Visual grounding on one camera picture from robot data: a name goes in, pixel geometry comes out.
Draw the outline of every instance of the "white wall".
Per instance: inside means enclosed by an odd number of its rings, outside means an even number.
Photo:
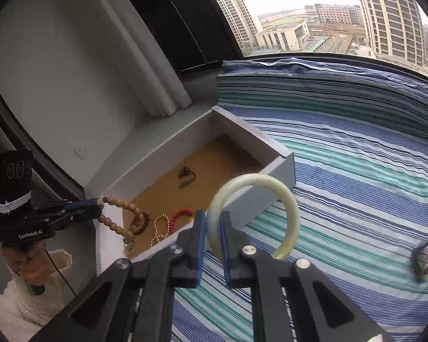
[[[1,11],[0,93],[39,146],[86,186],[145,112],[69,3],[10,0]]]

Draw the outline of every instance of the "blue striped fabric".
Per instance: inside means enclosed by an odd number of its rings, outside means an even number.
[[[221,106],[294,153],[301,232],[287,260],[310,259],[396,341],[414,341],[428,322],[428,279],[410,267],[428,239],[428,85],[291,59],[227,62],[218,87]],[[285,229],[277,201],[243,230],[272,253]],[[177,290],[172,340],[252,337],[249,289],[226,289],[205,252],[201,286]]]

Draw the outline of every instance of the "triangular cutout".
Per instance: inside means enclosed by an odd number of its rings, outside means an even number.
[[[75,323],[94,329],[101,317],[112,283],[104,282],[71,314]]]
[[[352,311],[331,293],[321,281],[316,280],[313,283],[313,287],[330,328],[335,329],[354,320],[355,316]]]

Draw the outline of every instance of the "white curtain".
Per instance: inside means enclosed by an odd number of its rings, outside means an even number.
[[[149,114],[168,116],[192,103],[129,0],[70,0],[69,4],[92,42],[114,64]]]

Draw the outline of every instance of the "human hand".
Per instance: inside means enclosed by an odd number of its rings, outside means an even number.
[[[24,251],[20,248],[2,247],[8,266],[29,284],[43,285],[51,275],[51,265],[46,255],[46,242],[33,242]]]

